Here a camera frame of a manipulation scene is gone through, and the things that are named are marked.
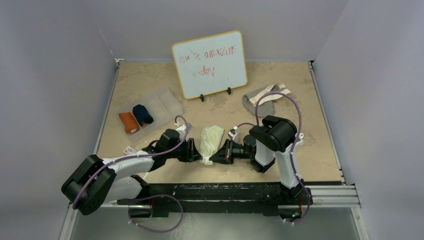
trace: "white cloth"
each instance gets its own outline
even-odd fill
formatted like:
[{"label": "white cloth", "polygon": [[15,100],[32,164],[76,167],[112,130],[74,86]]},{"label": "white cloth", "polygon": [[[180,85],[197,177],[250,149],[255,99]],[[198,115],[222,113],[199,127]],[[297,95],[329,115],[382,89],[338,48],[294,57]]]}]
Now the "white cloth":
[{"label": "white cloth", "polygon": [[[267,86],[264,90],[262,90],[261,92],[259,92],[256,96],[251,97],[249,99],[249,102],[255,107],[256,106],[256,103],[259,100],[259,98],[261,98],[264,94],[271,92],[274,89],[274,86],[275,85],[277,85],[277,87],[279,87],[279,90],[277,90],[277,92],[281,92],[283,94],[289,94],[289,93],[291,93],[291,91],[288,90],[286,88],[286,86],[284,84],[282,84],[282,83],[280,83],[280,84],[272,84],[272,85]],[[282,97],[283,97],[282,95],[278,95],[278,94],[273,94],[273,95],[266,96],[266,97],[262,98],[262,100],[259,103],[259,106],[262,105],[262,104],[264,104],[264,103],[266,103],[266,102],[268,102],[268,101],[277,100],[277,99],[282,98]]]},{"label": "white cloth", "polygon": [[221,147],[221,140],[224,136],[224,129],[219,126],[207,126],[201,131],[199,153],[203,159],[200,161],[205,165],[212,165],[209,158]]}]

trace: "label tag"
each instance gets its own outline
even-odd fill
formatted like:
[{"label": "label tag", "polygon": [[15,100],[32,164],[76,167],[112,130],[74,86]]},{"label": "label tag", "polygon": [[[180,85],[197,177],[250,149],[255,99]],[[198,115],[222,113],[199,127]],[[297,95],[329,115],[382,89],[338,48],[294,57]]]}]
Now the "label tag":
[{"label": "label tag", "polygon": [[126,155],[133,155],[133,154],[136,154],[137,151],[134,148],[127,146],[125,150],[123,151],[123,153]]}]

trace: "red handwritten text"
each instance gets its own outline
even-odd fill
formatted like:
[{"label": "red handwritten text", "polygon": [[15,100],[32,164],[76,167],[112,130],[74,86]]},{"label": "red handwritten text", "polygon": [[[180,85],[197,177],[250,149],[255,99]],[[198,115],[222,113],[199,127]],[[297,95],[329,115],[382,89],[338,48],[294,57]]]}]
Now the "red handwritten text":
[{"label": "red handwritten text", "polygon": [[196,71],[192,74],[192,76],[194,76],[195,78],[197,78],[197,76],[205,76],[205,75],[212,75],[212,77],[215,77],[215,67],[212,67],[212,69],[210,67],[206,68],[205,65],[203,65],[203,69],[200,71]]},{"label": "red handwritten text", "polygon": [[236,46],[231,46],[229,48],[221,47],[220,49],[206,51],[204,53],[204,58],[211,59],[211,58],[214,58],[215,56],[234,55],[236,53],[235,50],[236,50]]},{"label": "red handwritten text", "polygon": [[195,59],[200,60],[200,55],[197,51],[191,51],[191,53],[193,53]]},{"label": "red handwritten text", "polygon": [[190,60],[190,56],[188,56],[188,55],[184,55],[184,56],[179,58],[179,61],[182,62],[182,63],[185,63],[188,60]]}]

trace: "black whiteboard stand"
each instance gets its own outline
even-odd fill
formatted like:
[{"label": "black whiteboard stand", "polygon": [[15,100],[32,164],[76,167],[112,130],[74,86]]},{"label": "black whiteboard stand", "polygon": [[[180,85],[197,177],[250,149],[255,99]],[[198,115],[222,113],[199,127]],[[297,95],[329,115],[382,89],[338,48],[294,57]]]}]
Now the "black whiteboard stand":
[{"label": "black whiteboard stand", "polygon": [[[228,95],[231,95],[231,87],[228,87],[228,88],[226,89],[226,92],[228,93]],[[204,96],[203,94],[200,94],[200,100],[201,100],[202,102],[204,102],[204,101],[205,101],[205,96]]]}]

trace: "white wall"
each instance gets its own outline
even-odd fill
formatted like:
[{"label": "white wall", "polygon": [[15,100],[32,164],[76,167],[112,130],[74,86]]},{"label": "white wall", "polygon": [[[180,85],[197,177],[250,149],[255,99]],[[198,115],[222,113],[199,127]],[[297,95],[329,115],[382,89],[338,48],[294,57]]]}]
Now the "white wall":
[{"label": "white wall", "polygon": [[171,61],[174,43],[240,30],[248,60],[314,60],[348,0],[88,0],[116,58]]},{"label": "white wall", "polygon": [[315,62],[373,240],[423,239],[424,1],[350,0]]},{"label": "white wall", "polygon": [[0,238],[57,239],[115,61],[84,0],[0,1]]}]

